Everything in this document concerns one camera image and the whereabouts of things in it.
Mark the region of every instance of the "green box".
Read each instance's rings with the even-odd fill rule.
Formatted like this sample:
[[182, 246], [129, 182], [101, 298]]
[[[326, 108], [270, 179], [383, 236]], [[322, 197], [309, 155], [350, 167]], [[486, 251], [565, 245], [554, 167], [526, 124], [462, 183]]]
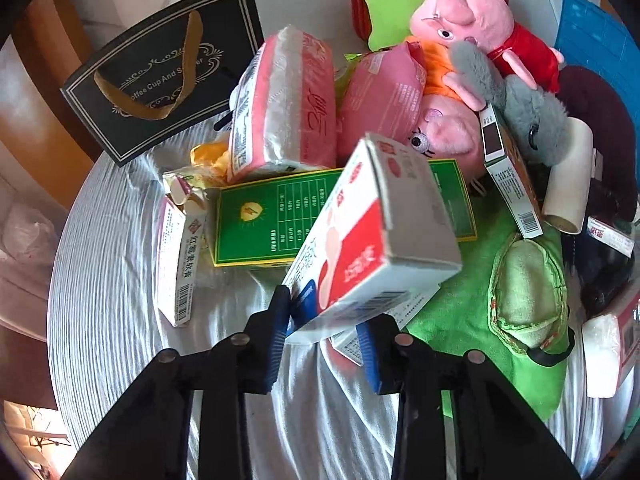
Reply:
[[[476, 223], [456, 161], [430, 160], [429, 164], [456, 238], [476, 240]], [[209, 244], [214, 265], [291, 263], [341, 173], [342, 168], [312, 171], [216, 190]]]
[[291, 263], [341, 173], [342, 168], [311, 171], [221, 189], [214, 265]]
[[478, 240], [476, 219], [457, 162], [452, 158], [430, 160], [429, 167], [449, 213], [456, 240], [459, 242]]

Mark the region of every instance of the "red plush clothing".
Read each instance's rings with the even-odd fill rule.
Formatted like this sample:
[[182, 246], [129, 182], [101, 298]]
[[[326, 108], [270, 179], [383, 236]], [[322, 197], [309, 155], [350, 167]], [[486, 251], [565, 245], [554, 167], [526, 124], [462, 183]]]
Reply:
[[513, 34], [504, 42], [503, 46], [489, 53], [489, 59], [498, 67], [503, 77], [513, 74], [509, 63], [502, 58], [502, 53], [505, 50], [513, 50], [513, 53], [517, 54], [523, 65], [531, 72], [533, 79], [543, 89], [554, 94], [558, 93], [560, 90], [558, 60], [544, 41], [516, 23], [513, 27]]

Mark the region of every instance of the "white bedsheet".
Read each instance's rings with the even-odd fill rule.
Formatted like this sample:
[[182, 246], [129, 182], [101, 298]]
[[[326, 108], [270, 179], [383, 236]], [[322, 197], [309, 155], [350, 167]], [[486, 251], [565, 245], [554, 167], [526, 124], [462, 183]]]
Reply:
[[[172, 328], [154, 307], [163, 170], [184, 166], [192, 146], [213, 140], [204, 121], [117, 168], [103, 155], [71, 210], [51, 282], [49, 360], [58, 406], [74, 447], [162, 348], [202, 351], [242, 330], [264, 309], [281, 269], [198, 267], [191, 322]], [[550, 422], [578, 470], [602, 439], [602, 409], [584, 402], [582, 356], [570, 357], [561, 407]], [[373, 395], [363, 371], [327, 342], [285, 346], [268, 396], [249, 396], [248, 434], [257, 480], [390, 477], [397, 396]], [[196, 477], [199, 399], [191, 423], [189, 476]], [[446, 425], [452, 443], [452, 425]], [[447, 469], [454, 471], [452, 446]]]

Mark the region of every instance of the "white and red box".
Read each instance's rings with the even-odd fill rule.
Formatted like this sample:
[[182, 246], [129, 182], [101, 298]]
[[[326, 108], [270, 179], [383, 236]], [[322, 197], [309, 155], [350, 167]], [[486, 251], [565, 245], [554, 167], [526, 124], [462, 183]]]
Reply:
[[315, 343], [350, 329], [461, 268], [427, 158], [367, 134], [283, 281], [292, 297], [286, 342]]
[[640, 278], [582, 326], [587, 396], [613, 397], [640, 356]]
[[206, 210], [162, 200], [159, 231], [156, 306], [173, 326], [191, 319], [191, 300]]

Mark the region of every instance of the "orange plush clothing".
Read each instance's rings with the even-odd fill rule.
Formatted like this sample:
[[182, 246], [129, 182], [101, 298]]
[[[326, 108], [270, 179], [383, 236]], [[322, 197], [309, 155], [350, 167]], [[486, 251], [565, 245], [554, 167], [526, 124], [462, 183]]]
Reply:
[[433, 41], [419, 40], [415, 36], [409, 36], [405, 41], [420, 43], [424, 68], [427, 71], [427, 83], [424, 86], [424, 95], [444, 95], [462, 102], [462, 99], [451, 88], [442, 82], [442, 77], [456, 69], [449, 61], [449, 49], [446, 46]]

